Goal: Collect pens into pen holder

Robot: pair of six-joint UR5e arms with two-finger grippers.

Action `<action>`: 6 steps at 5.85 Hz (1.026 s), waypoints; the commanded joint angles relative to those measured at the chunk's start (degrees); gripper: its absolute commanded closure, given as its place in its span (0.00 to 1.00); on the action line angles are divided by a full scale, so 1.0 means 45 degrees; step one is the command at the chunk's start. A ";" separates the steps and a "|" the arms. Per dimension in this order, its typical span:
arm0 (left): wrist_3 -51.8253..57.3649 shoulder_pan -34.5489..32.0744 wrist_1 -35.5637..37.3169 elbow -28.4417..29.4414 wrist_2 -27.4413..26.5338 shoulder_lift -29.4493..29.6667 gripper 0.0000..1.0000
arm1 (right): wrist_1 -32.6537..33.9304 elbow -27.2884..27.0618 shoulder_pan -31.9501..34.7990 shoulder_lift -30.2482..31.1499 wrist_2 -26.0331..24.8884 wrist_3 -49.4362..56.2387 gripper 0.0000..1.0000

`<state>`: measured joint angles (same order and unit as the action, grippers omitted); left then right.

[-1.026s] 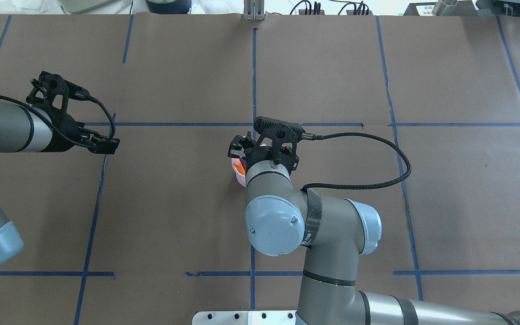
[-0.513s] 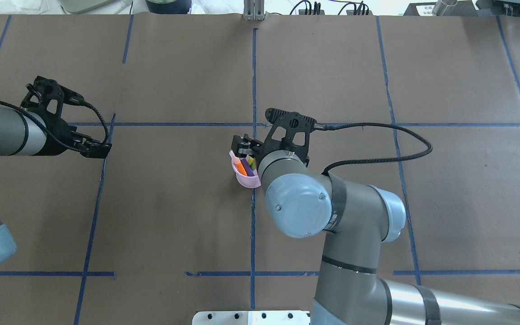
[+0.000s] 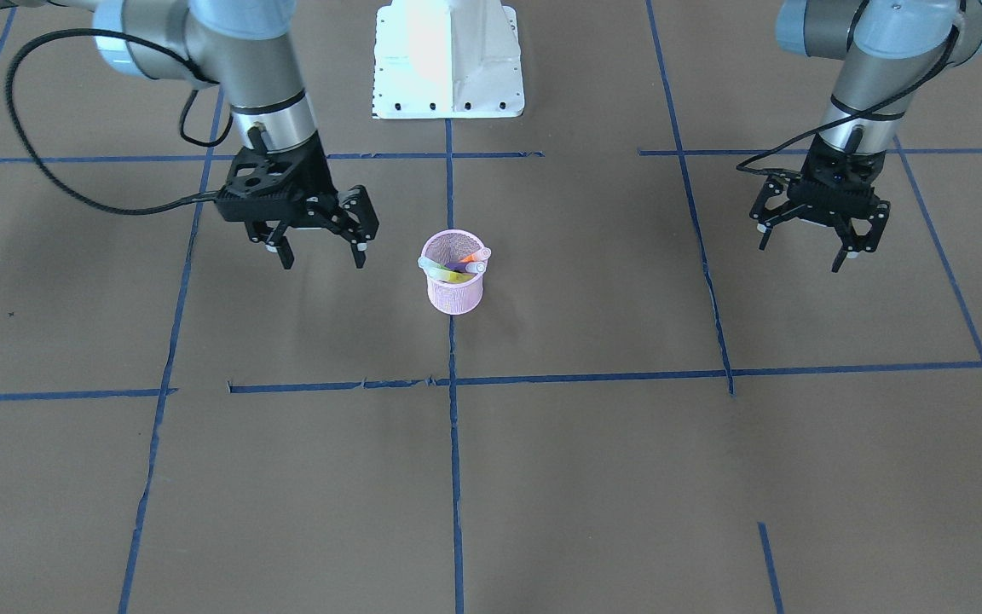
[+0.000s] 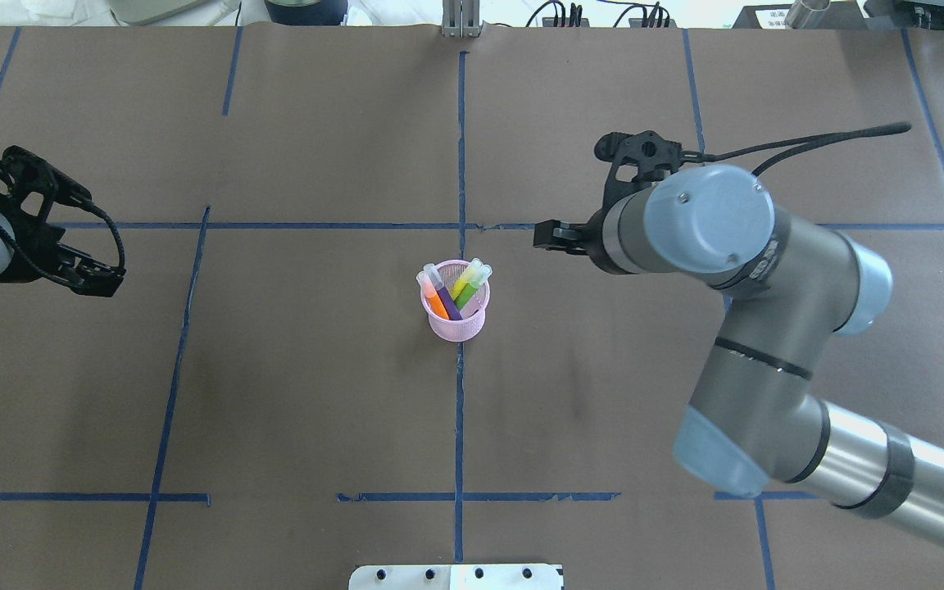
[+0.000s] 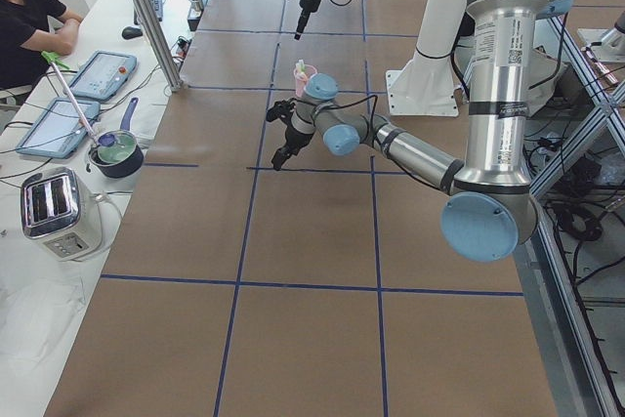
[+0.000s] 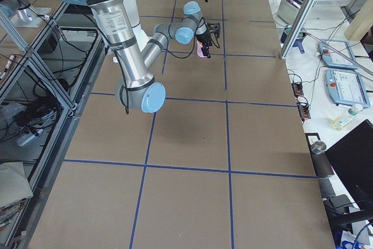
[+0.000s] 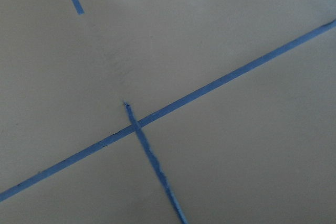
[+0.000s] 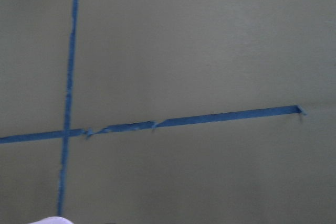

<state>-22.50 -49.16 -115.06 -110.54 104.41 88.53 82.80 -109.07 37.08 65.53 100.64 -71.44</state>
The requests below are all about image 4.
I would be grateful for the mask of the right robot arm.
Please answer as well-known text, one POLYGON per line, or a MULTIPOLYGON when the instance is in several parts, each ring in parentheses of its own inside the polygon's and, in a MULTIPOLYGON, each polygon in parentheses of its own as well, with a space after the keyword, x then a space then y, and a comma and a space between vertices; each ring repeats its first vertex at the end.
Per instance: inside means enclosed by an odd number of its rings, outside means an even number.
POLYGON ((730 299, 672 451, 688 473, 749 499, 798 487, 944 547, 944 449, 810 393, 828 340, 887 309, 879 254, 731 165, 623 188, 587 223, 540 221, 534 246, 611 274, 679 272, 730 299))

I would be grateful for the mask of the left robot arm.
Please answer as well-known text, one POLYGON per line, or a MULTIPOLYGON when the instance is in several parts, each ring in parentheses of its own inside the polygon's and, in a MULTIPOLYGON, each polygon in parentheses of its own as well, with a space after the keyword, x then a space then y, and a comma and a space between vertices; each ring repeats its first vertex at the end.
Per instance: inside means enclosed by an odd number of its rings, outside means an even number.
POLYGON ((114 265, 63 242, 65 228, 31 216, 19 206, 0 210, 0 284, 30 284, 39 280, 62 285, 75 294, 112 297, 126 276, 126 251, 119 228, 94 208, 116 247, 114 265))

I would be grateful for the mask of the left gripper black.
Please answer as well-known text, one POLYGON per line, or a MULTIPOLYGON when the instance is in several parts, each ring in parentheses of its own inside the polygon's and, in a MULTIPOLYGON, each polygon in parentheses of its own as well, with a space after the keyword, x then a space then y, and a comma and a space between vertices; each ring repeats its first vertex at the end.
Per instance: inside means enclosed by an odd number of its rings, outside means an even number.
POLYGON ((50 214, 23 209, 3 212, 12 238, 20 246, 0 274, 1 284, 26 284, 39 279, 59 279, 75 294, 90 297, 116 295, 126 276, 124 264, 108 265, 71 246, 57 246, 64 229, 53 225, 50 214))

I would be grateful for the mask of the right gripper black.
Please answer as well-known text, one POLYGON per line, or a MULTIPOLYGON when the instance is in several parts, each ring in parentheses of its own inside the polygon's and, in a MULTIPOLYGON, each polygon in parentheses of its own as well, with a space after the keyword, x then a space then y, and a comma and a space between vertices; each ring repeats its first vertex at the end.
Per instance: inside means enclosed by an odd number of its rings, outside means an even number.
POLYGON ((589 217, 587 223, 570 223, 563 220, 544 220, 534 225, 534 249, 562 252, 572 256, 588 256, 596 268, 607 274, 627 275, 607 253, 603 239, 603 223, 606 210, 600 209, 589 217))

